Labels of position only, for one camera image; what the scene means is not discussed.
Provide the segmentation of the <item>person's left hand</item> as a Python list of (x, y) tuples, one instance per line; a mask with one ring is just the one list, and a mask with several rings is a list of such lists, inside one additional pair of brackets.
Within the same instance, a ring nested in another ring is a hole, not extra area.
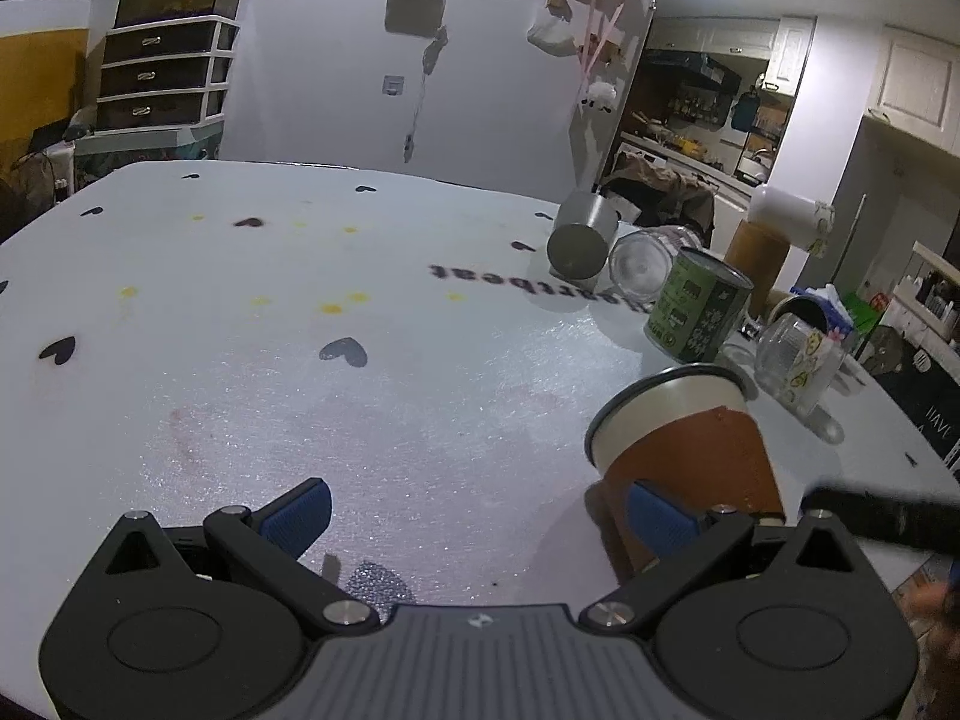
[(946, 582), (907, 594), (907, 615), (928, 628), (921, 637), (923, 671), (914, 684), (916, 718), (958, 717), (958, 593)]

